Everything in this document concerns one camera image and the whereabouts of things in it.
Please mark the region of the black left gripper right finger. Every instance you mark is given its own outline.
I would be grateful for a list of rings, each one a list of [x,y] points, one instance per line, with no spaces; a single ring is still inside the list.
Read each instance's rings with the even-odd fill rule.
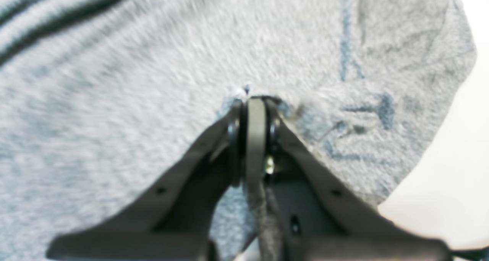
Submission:
[[[278,261],[451,261],[440,240],[420,238],[372,210],[309,152],[274,102],[246,103],[244,176],[276,220]]]

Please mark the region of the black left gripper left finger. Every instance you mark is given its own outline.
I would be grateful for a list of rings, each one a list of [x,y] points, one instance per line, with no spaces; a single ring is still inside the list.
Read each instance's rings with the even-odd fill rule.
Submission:
[[[217,261],[209,236],[215,208],[241,178],[243,103],[208,127],[134,202],[87,230],[56,237],[58,261]]]

